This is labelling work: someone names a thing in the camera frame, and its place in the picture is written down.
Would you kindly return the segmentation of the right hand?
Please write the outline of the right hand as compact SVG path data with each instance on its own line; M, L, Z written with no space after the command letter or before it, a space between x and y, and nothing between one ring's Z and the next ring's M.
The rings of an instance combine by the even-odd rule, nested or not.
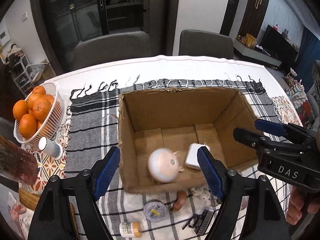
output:
M290 202L286 213L286 221L291 225L296 225L302 217L302 208L305 206L305 197L297 187L292 186ZM308 205L308 213L315 214L319 211L319 197L314 198Z

